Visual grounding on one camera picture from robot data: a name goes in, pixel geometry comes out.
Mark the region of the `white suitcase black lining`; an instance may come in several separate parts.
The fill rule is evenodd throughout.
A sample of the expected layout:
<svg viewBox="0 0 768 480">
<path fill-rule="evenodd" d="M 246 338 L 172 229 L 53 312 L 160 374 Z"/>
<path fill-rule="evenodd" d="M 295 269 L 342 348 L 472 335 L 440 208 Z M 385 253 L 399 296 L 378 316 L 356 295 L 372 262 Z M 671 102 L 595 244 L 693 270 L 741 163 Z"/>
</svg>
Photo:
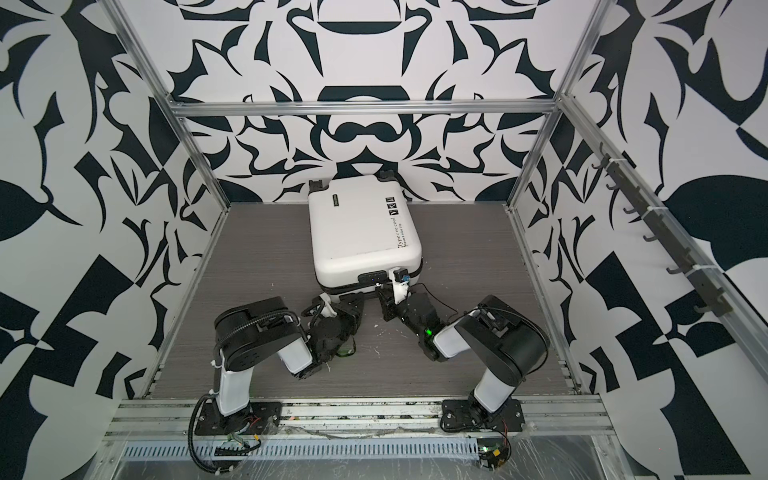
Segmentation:
<svg viewBox="0 0 768 480">
<path fill-rule="evenodd" d="M 314 272 L 330 296 L 371 292 L 403 269 L 415 282 L 423 251 L 403 189 L 391 172 L 309 182 Z"/>
</svg>

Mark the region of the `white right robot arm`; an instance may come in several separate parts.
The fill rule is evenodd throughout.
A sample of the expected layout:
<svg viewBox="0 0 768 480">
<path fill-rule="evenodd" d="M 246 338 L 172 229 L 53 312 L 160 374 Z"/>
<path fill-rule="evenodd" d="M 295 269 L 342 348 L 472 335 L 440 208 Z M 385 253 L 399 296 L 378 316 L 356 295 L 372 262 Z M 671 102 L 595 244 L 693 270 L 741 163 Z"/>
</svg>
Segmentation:
<svg viewBox="0 0 768 480">
<path fill-rule="evenodd" d="M 537 324 L 495 295 L 446 323 L 427 293 L 401 293 L 380 285 L 376 295 L 384 318 L 398 318 L 414 333 L 423 353 L 444 362 L 471 351 L 485 371 L 470 395 L 484 414 L 500 411 L 527 376 L 546 363 L 550 340 Z"/>
</svg>

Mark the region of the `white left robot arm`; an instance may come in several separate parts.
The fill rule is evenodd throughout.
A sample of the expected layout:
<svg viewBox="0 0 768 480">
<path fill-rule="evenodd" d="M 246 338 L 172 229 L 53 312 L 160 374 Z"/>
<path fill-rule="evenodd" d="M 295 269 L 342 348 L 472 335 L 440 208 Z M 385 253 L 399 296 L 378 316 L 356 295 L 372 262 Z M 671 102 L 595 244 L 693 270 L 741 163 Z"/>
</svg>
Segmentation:
<svg viewBox="0 0 768 480">
<path fill-rule="evenodd" d="M 352 293 L 334 301 L 316 297 L 301 315 L 274 296 L 224 311 L 214 321 L 215 347 L 213 395 L 218 412 L 239 414 L 250 403 L 255 366 L 276 355 L 291 375 L 303 379 L 342 353 L 356 349 L 356 335 L 363 316 L 365 295 Z"/>
</svg>

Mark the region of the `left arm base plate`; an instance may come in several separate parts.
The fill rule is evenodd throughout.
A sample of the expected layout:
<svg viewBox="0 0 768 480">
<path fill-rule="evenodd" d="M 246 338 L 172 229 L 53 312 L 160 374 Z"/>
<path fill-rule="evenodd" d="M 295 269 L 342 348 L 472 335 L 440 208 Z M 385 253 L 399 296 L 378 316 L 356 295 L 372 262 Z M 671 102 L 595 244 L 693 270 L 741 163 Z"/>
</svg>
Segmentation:
<svg viewBox="0 0 768 480">
<path fill-rule="evenodd" d="M 280 425 L 281 402 L 253 402 L 229 416 L 223 415 L 214 400 L 207 400 L 197 414 L 193 432 L 199 436 L 259 435 Z"/>
</svg>

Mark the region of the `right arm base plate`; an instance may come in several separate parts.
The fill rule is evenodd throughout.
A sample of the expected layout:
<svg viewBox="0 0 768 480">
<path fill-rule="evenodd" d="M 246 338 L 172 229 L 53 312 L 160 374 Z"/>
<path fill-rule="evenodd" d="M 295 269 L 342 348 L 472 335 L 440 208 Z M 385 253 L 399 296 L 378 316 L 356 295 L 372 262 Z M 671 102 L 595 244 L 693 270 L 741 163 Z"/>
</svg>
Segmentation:
<svg viewBox="0 0 768 480">
<path fill-rule="evenodd" d="M 526 423 L 521 403 L 509 398 L 495 412 L 489 413 L 475 399 L 444 400 L 441 404 L 440 429 L 447 433 L 498 430 L 522 432 Z"/>
</svg>

